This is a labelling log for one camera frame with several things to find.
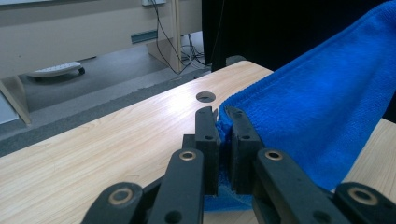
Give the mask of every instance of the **black curtain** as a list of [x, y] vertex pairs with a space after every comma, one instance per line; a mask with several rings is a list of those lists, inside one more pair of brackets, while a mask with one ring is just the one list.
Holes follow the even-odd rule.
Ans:
[[[226, 58], [276, 70], [341, 32], [385, 0], [202, 0], [205, 63]], [[396, 122], [396, 96], [384, 115]]]

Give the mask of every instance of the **white object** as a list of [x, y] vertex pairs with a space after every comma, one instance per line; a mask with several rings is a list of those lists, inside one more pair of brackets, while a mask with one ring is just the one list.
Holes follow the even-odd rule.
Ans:
[[78, 70], [81, 74], [85, 73], [85, 70], [81, 66], [81, 63], [72, 62], [41, 69], [32, 73], [27, 73], [25, 75], [29, 77], [56, 77], [67, 74], [69, 72], [73, 72], [75, 70]]
[[142, 6], [151, 6], [155, 3], [155, 5], [164, 4], [166, 0], [142, 0]]
[[6, 100], [6, 97], [0, 93], [0, 124], [10, 122], [14, 119], [18, 119], [17, 112], [11, 107]]

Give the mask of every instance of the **light wood surface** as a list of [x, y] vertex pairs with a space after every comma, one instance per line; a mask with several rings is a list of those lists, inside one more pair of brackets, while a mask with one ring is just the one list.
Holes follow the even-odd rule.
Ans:
[[[105, 188], [121, 181], [142, 187], [163, 175], [195, 111], [271, 71], [241, 62], [126, 107], [69, 132], [0, 158], [0, 223], [79, 223]], [[211, 91], [217, 99], [200, 103]], [[394, 124], [381, 120], [348, 176], [396, 201]], [[209, 213], [205, 223], [257, 223], [252, 211]]]

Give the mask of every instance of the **floor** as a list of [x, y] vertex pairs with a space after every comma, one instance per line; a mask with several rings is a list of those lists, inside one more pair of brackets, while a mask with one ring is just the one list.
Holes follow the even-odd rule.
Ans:
[[[202, 33], [191, 34], [191, 39], [197, 51], [203, 52]], [[182, 45], [189, 44], [188, 37], [183, 36]], [[185, 47], [183, 51], [191, 54], [190, 48]], [[0, 124], [0, 141], [139, 89], [204, 68], [195, 62], [177, 75], [149, 55], [144, 45], [97, 56], [80, 63], [86, 70], [86, 74], [82, 76], [76, 72], [36, 81], [32, 77], [21, 75], [32, 124], [26, 125], [21, 119]]]

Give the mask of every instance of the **blue cloth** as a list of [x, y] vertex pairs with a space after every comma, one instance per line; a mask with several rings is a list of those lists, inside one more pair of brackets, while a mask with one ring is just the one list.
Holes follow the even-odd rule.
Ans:
[[[347, 175], [396, 89], [396, 1], [372, 9], [343, 32], [227, 99], [220, 137], [232, 122], [225, 106], [243, 109], [267, 147], [288, 152], [319, 186]], [[206, 211], [249, 209], [222, 171], [219, 197]]]

